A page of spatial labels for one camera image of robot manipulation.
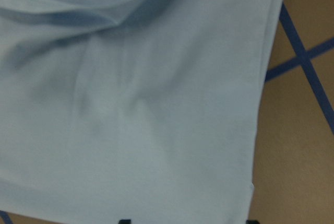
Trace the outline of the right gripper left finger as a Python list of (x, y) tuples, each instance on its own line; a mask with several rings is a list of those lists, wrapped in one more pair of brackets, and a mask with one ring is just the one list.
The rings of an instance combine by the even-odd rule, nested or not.
[(130, 219), (121, 219), (118, 224), (131, 224), (131, 220)]

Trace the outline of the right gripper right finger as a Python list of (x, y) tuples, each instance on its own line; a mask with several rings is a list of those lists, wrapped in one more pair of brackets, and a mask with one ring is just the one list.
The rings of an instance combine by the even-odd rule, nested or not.
[(259, 224), (259, 221), (257, 221), (257, 220), (247, 220), (246, 224)]

